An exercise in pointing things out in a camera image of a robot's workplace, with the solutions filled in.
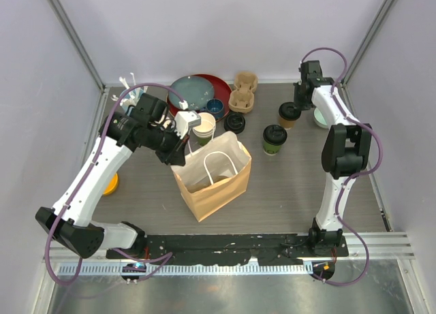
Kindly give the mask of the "single brown paper cup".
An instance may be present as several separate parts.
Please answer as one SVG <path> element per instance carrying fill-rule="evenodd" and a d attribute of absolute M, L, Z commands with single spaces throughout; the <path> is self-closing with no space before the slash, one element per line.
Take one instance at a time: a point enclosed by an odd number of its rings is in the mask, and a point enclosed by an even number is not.
<path fill-rule="evenodd" d="M 279 116 L 279 125 L 286 130 L 292 129 L 295 126 L 295 123 L 296 120 L 287 120 Z"/>

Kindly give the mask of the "green paper cup stack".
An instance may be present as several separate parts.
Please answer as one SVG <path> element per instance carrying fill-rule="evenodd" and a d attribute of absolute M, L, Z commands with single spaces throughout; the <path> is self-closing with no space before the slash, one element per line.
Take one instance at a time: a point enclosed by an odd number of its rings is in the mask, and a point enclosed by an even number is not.
<path fill-rule="evenodd" d="M 207 112 L 200 113 L 201 123 L 193 128 L 193 133 L 200 146 L 205 146 L 213 138 L 216 130 L 216 120 L 213 115 Z"/>

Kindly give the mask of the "brown paper bag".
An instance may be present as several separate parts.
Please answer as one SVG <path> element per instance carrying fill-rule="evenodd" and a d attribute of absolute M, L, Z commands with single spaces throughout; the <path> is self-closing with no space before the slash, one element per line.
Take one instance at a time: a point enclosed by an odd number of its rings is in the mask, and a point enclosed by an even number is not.
<path fill-rule="evenodd" d="M 227 131 L 172 166 L 186 205 L 201 222 L 247 190 L 252 157 L 235 133 Z"/>

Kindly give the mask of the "single green paper cup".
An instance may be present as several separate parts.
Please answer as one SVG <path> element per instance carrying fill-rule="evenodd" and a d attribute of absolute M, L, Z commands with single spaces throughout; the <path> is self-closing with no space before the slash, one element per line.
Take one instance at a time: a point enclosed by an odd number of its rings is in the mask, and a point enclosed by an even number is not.
<path fill-rule="evenodd" d="M 281 150 L 283 145 L 284 145 L 284 143 L 271 144 L 266 140 L 263 140 L 263 143 L 262 143 L 264 152 L 269 156 L 276 155 Z"/>

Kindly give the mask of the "black cup lid stack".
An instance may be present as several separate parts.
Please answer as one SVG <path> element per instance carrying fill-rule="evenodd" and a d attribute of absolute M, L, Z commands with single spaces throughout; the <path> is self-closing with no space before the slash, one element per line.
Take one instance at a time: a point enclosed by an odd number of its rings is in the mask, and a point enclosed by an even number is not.
<path fill-rule="evenodd" d="M 224 129 L 235 134 L 240 134 L 244 131 L 246 120 L 241 113 L 231 112 L 224 119 Z"/>

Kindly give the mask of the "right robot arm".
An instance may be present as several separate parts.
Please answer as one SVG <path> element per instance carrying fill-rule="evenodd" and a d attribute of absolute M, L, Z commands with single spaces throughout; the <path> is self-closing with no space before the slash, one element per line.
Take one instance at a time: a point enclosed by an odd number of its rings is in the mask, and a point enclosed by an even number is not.
<path fill-rule="evenodd" d="M 322 256 L 342 244 L 341 219 L 356 175 L 367 167 L 371 133 L 359 126 L 333 86 L 334 80 L 323 76 L 319 61 L 302 62 L 299 72 L 301 81 L 294 85 L 297 107 L 319 110 L 329 128 L 321 154 L 324 195 L 306 242 L 312 254 Z"/>

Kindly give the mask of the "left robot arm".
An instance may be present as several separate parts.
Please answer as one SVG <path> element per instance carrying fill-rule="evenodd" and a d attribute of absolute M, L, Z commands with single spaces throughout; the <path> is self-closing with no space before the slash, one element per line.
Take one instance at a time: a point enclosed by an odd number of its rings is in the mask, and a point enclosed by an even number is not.
<path fill-rule="evenodd" d="M 131 259 L 144 253 L 143 230 L 126 221 L 98 223 L 92 216 L 109 182 L 137 148 L 155 151 L 166 165 L 185 165 L 190 127 L 201 119 L 196 112 L 180 111 L 169 122 L 163 118 L 166 108 L 164 101 L 145 94 L 130 114 L 114 112 L 105 120 L 72 185 L 52 207 L 41 207 L 35 215 L 53 240 L 83 259 L 99 249 L 121 249 Z"/>

